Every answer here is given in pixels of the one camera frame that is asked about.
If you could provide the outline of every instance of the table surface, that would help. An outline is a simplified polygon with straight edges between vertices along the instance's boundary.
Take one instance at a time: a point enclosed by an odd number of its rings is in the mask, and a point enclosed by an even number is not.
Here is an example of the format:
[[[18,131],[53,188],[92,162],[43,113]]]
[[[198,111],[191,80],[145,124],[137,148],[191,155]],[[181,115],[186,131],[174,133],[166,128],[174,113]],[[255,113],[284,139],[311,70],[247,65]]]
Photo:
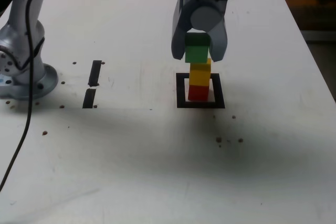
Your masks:
[[[218,110],[176,108],[175,4],[45,0],[43,60],[65,84],[34,106],[1,224],[335,222],[336,106],[285,0],[228,2]],[[1,175],[27,105],[5,102]]]

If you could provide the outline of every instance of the black tape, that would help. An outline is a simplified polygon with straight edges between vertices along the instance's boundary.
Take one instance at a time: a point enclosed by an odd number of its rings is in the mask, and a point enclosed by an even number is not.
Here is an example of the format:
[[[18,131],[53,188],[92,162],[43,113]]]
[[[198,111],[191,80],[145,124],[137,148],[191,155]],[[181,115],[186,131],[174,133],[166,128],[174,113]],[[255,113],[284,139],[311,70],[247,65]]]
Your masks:
[[[186,109],[225,109],[222,85],[219,73],[212,73],[211,79],[214,88],[215,102],[187,102],[185,100],[184,79],[189,78],[189,73],[176,73],[177,107]]]
[[[83,109],[92,109],[93,102],[95,100],[96,90],[95,89],[87,89],[83,102]]]
[[[99,79],[101,63],[102,63],[101,60],[94,60],[92,63],[92,68],[91,68],[91,73],[90,73],[89,83],[88,83],[90,87],[99,86],[98,79]]]

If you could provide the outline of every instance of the yellow block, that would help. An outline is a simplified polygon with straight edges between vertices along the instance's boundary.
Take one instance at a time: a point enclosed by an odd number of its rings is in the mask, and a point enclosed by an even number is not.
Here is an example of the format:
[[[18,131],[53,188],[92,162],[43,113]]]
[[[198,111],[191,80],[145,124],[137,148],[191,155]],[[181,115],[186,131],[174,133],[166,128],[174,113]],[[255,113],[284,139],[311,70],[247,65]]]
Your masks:
[[[211,59],[207,63],[190,64],[189,85],[209,86],[211,75]]]

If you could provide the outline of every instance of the toy block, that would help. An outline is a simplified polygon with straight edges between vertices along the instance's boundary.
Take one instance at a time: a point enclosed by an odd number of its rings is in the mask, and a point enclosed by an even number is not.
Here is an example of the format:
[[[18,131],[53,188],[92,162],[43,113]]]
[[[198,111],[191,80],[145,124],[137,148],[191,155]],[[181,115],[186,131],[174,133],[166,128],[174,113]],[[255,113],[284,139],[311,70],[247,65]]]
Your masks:
[[[209,86],[211,76],[211,59],[206,64],[190,64],[189,84],[194,86]]]
[[[185,62],[206,63],[210,46],[207,33],[187,33],[185,36]]]
[[[208,100],[209,86],[194,86],[189,85],[188,100],[204,101]]]
[[[186,63],[206,63],[209,47],[207,46],[187,46],[185,48]]]
[[[207,33],[187,33],[185,35],[185,46],[206,46],[209,47],[211,38]]]

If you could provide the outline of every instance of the red block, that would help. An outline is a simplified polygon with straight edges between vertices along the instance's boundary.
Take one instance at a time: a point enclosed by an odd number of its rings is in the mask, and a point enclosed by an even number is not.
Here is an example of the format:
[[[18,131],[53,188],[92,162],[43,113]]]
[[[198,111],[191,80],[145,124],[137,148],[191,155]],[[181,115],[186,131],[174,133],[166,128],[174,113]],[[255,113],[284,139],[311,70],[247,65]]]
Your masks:
[[[189,85],[188,100],[206,102],[208,100],[208,95],[209,86]]]

